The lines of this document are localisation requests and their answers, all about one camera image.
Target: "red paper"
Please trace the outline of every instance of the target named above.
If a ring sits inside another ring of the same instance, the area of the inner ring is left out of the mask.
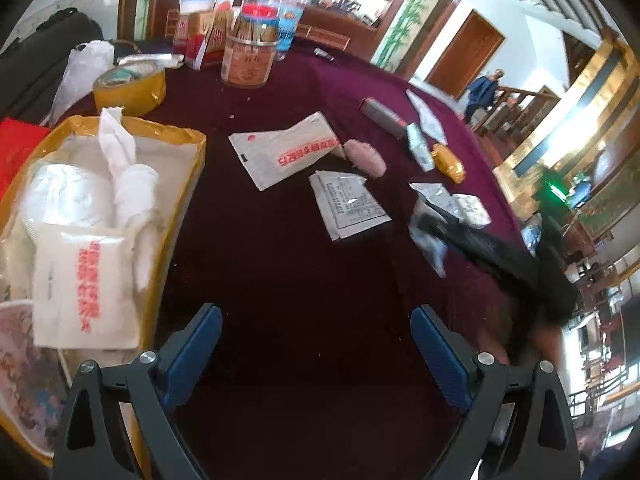
[[[49,131],[15,119],[0,122],[0,200],[24,161]]]

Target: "person in blue shirt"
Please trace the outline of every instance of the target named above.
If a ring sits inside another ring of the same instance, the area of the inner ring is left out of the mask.
[[[471,122],[471,116],[478,108],[486,110],[495,103],[495,92],[498,89],[498,81],[502,76],[504,76],[504,71],[498,69],[493,75],[479,77],[466,87],[469,90],[469,101],[466,104],[465,117],[463,119],[465,124]]]

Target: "white packet with red text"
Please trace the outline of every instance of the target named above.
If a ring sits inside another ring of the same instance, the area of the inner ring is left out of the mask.
[[[320,112],[287,130],[229,136],[260,191],[308,168],[329,152],[345,158],[340,141]]]
[[[137,347],[133,250],[124,231],[45,223],[37,231],[34,344],[63,349]]]

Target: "yellow tape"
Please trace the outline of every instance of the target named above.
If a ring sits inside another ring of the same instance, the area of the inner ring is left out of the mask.
[[[95,109],[122,106],[123,115],[142,116],[166,96],[164,66],[145,60],[126,63],[102,74],[94,83]]]

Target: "blue gripper pad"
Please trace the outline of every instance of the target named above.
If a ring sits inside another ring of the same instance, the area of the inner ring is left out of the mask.
[[[175,332],[160,349],[160,401],[166,412],[181,406],[198,383],[222,333],[222,313],[204,304],[184,330]]]
[[[466,413],[473,402],[469,386],[476,380],[471,348],[460,334],[450,332],[429,306],[419,306],[412,312],[411,334],[445,400]],[[456,356],[450,343],[465,353],[460,356],[465,363]]]

